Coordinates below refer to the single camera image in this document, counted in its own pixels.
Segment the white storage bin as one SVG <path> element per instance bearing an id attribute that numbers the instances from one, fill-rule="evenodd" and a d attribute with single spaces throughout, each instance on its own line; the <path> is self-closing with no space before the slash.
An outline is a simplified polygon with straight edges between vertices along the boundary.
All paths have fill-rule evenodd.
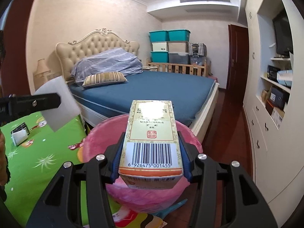
<path id="1" fill-rule="evenodd" d="M 152 42 L 153 51 L 168 51 L 168 44 L 164 42 Z"/>

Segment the white built-in wardrobe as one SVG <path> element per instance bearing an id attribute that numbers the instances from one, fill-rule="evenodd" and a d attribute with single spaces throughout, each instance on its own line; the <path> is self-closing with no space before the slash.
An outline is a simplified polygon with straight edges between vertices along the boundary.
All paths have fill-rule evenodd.
<path id="1" fill-rule="evenodd" d="M 293 53 L 277 54 L 273 19 L 283 10 Z M 247 0 L 249 70 L 244 109 L 253 178 L 278 227 L 303 216 L 303 17 L 292 0 Z"/>

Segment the pink lined trash bin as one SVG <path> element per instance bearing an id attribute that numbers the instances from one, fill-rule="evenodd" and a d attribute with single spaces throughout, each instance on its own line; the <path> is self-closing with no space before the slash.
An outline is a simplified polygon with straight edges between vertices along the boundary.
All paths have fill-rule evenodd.
<path id="1" fill-rule="evenodd" d="M 110 197 L 139 213 L 154 213 L 170 207 L 190 186 L 190 176 L 181 161 L 182 147 L 191 144 L 202 153 L 202 145 L 186 125 L 169 118 L 152 120 L 119 115 L 109 118 L 83 139 L 82 161 L 109 156 L 122 147 L 118 162 L 110 164 L 113 184 Z"/>

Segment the grey clear storage bin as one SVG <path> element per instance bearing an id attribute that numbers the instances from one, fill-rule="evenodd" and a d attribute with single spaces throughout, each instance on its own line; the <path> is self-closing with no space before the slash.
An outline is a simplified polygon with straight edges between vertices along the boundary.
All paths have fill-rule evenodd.
<path id="1" fill-rule="evenodd" d="M 169 52 L 169 63 L 189 64 L 189 54 L 187 52 Z"/>

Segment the blue mattress bed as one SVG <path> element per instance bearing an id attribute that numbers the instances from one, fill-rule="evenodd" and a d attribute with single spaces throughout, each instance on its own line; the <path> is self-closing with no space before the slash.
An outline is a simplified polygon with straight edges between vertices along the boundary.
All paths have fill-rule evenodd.
<path id="1" fill-rule="evenodd" d="M 128 76 L 126 83 L 92 88 L 69 86 L 84 120 L 92 126 L 129 113 L 133 100 L 170 100 L 175 119 L 189 127 L 199 142 L 214 113 L 218 87 L 215 80 L 203 76 L 147 70 Z"/>

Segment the lavender striped duvet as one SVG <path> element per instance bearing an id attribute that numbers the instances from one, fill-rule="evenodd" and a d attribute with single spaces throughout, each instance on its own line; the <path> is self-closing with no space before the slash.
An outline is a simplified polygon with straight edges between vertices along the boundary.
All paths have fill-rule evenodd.
<path id="1" fill-rule="evenodd" d="M 114 48 L 79 60 L 71 70 L 71 77 L 76 83 L 83 84 L 86 77 L 107 72 L 130 76 L 142 73 L 143 65 L 136 55 Z"/>

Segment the teal storage bin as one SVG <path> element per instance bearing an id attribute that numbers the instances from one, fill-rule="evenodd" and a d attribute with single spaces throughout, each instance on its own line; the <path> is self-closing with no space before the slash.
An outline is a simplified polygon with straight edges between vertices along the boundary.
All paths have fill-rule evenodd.
<path id="1" fill-rule="evenodd" d="M 167 51 L 152 51 L 151 61 L 155 63 L 168 63 L 169 53 Z"/>
<path id="2" fill-rule="evenodd" d="M 167 30 L 157 30 L 149 32 L 149 39 L 152 43 L 169 41 L 169 34 Z"/>
<path id="3" fill-rule="evenodd" d="M 186 41 L 189 42 L 191 32 L 187 29 L 168 30 L 170 41 Z"/>

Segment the beige storage bin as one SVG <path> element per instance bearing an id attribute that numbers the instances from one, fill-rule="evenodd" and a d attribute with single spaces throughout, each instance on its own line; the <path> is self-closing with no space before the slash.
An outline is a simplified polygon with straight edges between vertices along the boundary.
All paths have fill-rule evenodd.
<path id="1" fill-rule="evenodd" d="M 169 41 L 167 42 L 170 53 L 188 53 L 188 41 Z"/>

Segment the wooden crib rail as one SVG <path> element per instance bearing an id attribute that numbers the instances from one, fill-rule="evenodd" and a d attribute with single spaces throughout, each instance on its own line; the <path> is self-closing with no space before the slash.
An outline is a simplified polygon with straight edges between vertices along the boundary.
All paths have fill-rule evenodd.
<path id="1" fill-rule="evenodd" d="M 197 64 L 158 63 L 147 59 L 143 69 L 155 72 L 178 73 L 204 77 L 208 77 L 209 75 L 208 65 L 206 63 L 204 63 L 203 66 L 200 66 Z"/>

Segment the beige tufted headboard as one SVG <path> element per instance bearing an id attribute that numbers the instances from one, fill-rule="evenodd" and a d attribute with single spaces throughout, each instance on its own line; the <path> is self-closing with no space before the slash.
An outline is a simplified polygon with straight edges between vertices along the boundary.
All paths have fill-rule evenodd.
<path id="1" fill-rule="evenodd" d="M 103 28 L 90 32 L 80 40 L 57 43 L 55 53 L 64 79 L 70 81 L 72 68 L 77 62 L 113 48 L 122 48 L 126 52 L 137 55 L 140 44 L 136 41 L 123 40 L 113 31 Z"/>

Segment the teal storage bin lower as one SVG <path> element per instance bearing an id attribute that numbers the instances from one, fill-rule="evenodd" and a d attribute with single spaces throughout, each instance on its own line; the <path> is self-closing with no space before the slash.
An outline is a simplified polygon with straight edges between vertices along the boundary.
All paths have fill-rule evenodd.
<path id="1" fill-rule="evenodd" d="M 155 63 L 168 63 L 169 53 L 167 51 L 152 51 L 151 61 Z"/>

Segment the houndstooth bag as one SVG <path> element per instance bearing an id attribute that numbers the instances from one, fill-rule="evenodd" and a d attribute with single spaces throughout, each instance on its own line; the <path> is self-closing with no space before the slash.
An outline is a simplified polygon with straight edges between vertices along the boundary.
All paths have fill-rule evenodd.
<path id="1" fill-rule="evenodd" d="M 207 47 L 204 43 L 188 43 L 188 53 L 190 56 L 207 56 Z"/>

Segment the white foam sheet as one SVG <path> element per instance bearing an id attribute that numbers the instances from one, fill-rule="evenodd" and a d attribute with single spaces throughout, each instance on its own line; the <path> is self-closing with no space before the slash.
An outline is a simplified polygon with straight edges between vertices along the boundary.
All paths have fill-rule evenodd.
<path id="1" fill-rule="evenodd" d="M 46 110 L 41 113 L 53 132 L 81 114 L 68 85 L 62 76 L 47 81 L 35 91 L 35 95 L 47 95 Z"/>

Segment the striped brown pillow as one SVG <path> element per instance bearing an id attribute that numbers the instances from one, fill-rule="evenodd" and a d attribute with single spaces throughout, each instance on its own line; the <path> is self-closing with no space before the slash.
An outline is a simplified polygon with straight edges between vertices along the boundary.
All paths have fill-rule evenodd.
<path id="1" fill-rule="evenodd" d="M 82 84 L 84 88 L 125 83 L 127 79 L 120 72 L 105 72 L 87 76 Z"/>

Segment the dark wood room door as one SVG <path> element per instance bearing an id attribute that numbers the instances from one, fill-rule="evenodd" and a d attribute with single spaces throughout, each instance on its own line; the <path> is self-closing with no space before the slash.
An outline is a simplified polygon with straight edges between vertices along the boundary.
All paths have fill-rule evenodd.
<path id="1" fill-rule="evenodd" d="M 228 25 L 229 65 L 226 89 L 237 100 L 243 100 L 246 90 L 249 65 L 248 29 Z"/>

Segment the teal storage bin top right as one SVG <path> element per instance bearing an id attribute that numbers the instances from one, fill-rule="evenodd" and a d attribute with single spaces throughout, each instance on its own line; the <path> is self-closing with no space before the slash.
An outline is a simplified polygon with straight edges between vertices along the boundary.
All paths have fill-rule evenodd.
<path id="1" fill-rule="evenodd" d="M 170 41 L 186 41 L 189 42 L 191 32 L 187 29 L 168 30 Z"/>

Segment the teal storage bin top left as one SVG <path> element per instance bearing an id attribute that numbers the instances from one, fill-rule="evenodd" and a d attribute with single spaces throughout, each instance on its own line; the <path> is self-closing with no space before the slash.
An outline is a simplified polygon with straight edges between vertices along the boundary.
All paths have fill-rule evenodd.
<path id="1" fill-rule="evenodd" d="M 149 32 L 149 39 L 152 43 L 169 41 L 169 34 L 167 30 L 157 30 Z"/>

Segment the small black white packet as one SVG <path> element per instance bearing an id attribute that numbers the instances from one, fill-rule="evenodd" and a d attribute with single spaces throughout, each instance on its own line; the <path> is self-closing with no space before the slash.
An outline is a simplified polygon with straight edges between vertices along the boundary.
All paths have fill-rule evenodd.
<path id="1" fill-rule="evenodd" d="M 19 146 L 22 142 L 24 142 L 28 138 L 29 134 L 30 132 L 26 123 L 20 124 L 11 131 L 11 139 L 13 141 L 13 144 L 15 146 Z"/>

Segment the dark wood door frame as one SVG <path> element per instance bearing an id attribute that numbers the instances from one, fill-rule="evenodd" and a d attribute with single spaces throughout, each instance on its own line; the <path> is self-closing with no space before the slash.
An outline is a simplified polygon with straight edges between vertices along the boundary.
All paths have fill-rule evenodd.
<path id="1" fill-rule="evenodd" d="M 34 0 L 13 0 L 4 26 L 6 56 L 1 66 L 3 95 L 29 95 L 26 36 Z"/>

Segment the black television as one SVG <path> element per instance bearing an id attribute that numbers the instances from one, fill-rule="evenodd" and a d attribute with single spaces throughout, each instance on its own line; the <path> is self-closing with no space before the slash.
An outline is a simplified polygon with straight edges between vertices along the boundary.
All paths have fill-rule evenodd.
<path id="1" fill-rule="evenodd" d="M 293 40 L 287 12 L 283 9 L 274 19 L 273 26 L 276 39 L 276 52 L 288 57 L 293 53 Z"/>

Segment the yellow medicine box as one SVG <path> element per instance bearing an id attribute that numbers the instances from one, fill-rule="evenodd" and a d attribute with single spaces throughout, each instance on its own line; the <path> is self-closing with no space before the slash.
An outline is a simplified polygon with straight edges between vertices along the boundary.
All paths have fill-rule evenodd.
<path id="1" fill-rule="evenodd" d="M 172 102 L 134 100 L 119 175 L 130 188 L 171 189 L 183 176 Z"/>

